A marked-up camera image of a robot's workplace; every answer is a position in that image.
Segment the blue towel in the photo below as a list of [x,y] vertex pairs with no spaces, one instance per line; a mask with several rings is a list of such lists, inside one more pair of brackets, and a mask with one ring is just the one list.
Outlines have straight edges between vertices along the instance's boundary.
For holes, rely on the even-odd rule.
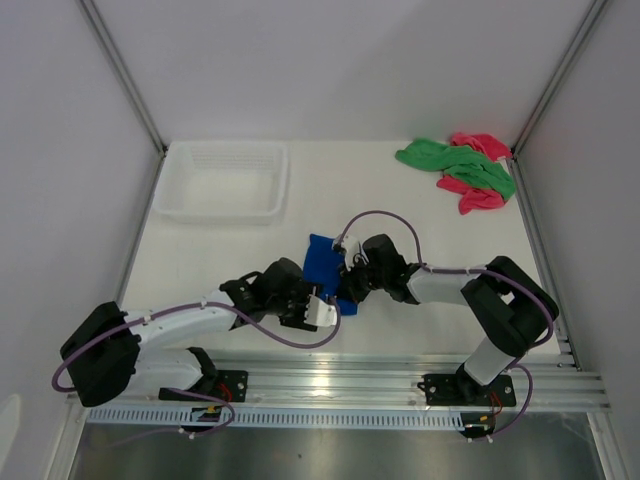
[[302,268],[304,280],[316,287],[316,294],[322,300],[335,298],[343,316],[356,316],[357,304],[337,294],[341,282],[340,268],[343,265],[344,256],[333,250],[331,238],[309,235],[309,246]]

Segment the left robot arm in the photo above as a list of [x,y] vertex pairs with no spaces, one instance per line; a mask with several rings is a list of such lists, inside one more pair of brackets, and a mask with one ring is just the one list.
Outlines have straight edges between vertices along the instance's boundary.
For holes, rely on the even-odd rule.
[[200,347],[175,354],[164,347],[258,327],[266,316],[311,332],[338,323],[336,307],[317,296],[295,262],[281,258],[190,303],[146,311],[124,311],[114,301],[98,305],[61,347],[63,363],[56,372],[68,373],[72,384],[66,390],[85,407],[121,394],[174,399],[189,393],[204,400],[222,390],[213,360]]

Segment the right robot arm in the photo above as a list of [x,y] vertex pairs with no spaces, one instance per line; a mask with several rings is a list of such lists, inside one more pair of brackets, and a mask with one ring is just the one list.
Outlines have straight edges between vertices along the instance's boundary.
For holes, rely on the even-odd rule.
[[382,290],[398,303],[470,308],[485,338],[456,372],[458,395],[468,403],[489,396],[503,371],[553,334],[556,302],[506,256],[470,269],[425,267],[407,262],[386,234],[363,243],[347,236],[333,249],[345,257],[337,289],[342,298],[358,304]]

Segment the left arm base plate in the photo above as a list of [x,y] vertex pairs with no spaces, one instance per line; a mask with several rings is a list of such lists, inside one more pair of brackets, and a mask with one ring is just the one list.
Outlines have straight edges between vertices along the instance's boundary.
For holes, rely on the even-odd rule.
[[216,377],[204,375],[186,390],[161,388],[163,401],[204,401],[217,398],[226,402],[244,403],[249,386],[249,373],[244,370],[219,370]]

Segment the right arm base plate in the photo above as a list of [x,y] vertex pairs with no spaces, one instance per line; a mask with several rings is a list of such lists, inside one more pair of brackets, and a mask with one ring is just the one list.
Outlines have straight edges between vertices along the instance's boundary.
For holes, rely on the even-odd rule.
[[424,393],[429,406],[490,407],[492,399],[498,400],[498,406],[516,406],[509,375],[499,375],[488,386],[482,386],[458,374],[431,373],[422,376],[417,388]]

